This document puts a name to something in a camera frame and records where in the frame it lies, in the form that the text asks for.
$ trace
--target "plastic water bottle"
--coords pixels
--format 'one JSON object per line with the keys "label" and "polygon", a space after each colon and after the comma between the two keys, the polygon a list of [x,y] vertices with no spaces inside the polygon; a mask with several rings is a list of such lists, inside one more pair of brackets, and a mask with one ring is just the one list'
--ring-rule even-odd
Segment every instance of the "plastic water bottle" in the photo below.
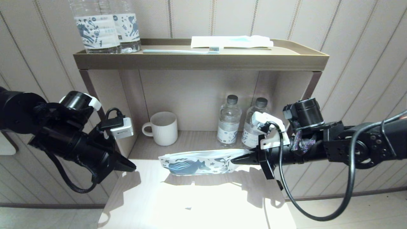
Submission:
{"label": "plastic water bottle", "polygon": [[120,40],[121,53],[141,50],[140,33],[134,8],[130,0],[110,0],[113,19]]}
{"label": "plastic water bottle", "polygon": [[257,98],[256,99],[256,105],[250,107],[247,110],[246,113],[246,119],[245,119],[245,127],[243,130],[243,136],[242,136],[242,143],[245,148],[247,149],[252,149],[255,148],[258,144],[258,136],[262,134],[256,129],[253,129],[251,126],[252,123],[252,116],[255,111],[261,112],[261,113],[268,113],[270,114],[270,111],[266,108],[267,107],[267,99],[265,98]]}
{"label": "plastic water bottle", "polygon": [[69,0],[87,53],[120,53],[108,0]]}
{"label": "plastic water bottle", "polygon": [[224,147],[232,147],[236,143],[242,109],[237,105],[237,96],[228,95],[226,104],[221,106],[218,140]]}

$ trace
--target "printed plastic pouch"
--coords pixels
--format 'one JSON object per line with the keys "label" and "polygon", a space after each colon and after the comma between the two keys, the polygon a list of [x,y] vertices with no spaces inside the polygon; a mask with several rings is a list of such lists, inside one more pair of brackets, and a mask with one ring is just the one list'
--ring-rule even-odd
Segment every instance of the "printed plastic pouch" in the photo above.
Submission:
{"label": "printed plastic pouch", "polygon": [[166,154],[158,159],[164,168],[178,176],[221,174],[233,172],[239,166],[231,159],[250,152],[242,149],[189,151]]}

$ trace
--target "striped wallpaper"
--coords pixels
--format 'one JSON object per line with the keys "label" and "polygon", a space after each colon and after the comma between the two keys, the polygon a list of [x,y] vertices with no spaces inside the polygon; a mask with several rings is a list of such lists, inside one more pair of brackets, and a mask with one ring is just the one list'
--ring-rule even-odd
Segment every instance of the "striped wallpaper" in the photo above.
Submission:
{"label": "striped wallpaper", "polygon": [[[407,107],[407,1],[401,0],[134,0],[143,38],[263,35],[330,55],[314,91],[327,121],[378,121]],[[0,1],[0,86],[59,101],[86,92],[72,54],[83,49],[66,0]],[[89,131],[99,119],[92,116]],[[10,134],[20,151],[0,156],[0,203],[106,203],[119,173],[88,194],[63,182],[48,157]],[[63,162],[69,177],[90,186],[90,174]],[[286,166],[296,197],[345,192],[347,169],[327,161]],[[407,186],[406,161],[358,170],[356,192]]]}

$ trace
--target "white ceramic mug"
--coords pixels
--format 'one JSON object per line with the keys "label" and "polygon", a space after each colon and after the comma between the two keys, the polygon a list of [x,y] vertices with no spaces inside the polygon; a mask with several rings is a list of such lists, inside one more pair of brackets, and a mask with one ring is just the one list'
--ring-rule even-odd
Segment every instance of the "white ceramic mug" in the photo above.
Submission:
{"label": "white ceramic mug", "polygon": [[[144,130],[147,126],[151,126],[152,132]],[[144,124],[141,131],[153,137],[157,145],[172,145],[178,138],[177,116],[168,111],[158,112],[151,116],[150,122]]]}

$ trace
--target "bottle cap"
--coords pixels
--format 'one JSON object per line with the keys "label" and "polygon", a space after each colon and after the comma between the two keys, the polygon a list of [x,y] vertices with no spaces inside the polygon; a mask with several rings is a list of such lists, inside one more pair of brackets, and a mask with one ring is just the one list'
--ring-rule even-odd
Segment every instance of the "bottle cap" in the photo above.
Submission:
{"label": "bottle cap", "polygon": [[268,103],[268,101],[265,98],[260,97],[260,98],[256,99],[256,106],[257,107],[265,108],[267,106],[267,103]]}
{"label": "bottle cap", "polygon": [[230,105],[235,105],[237,103],[236,95],[228,95],[227,103]]}

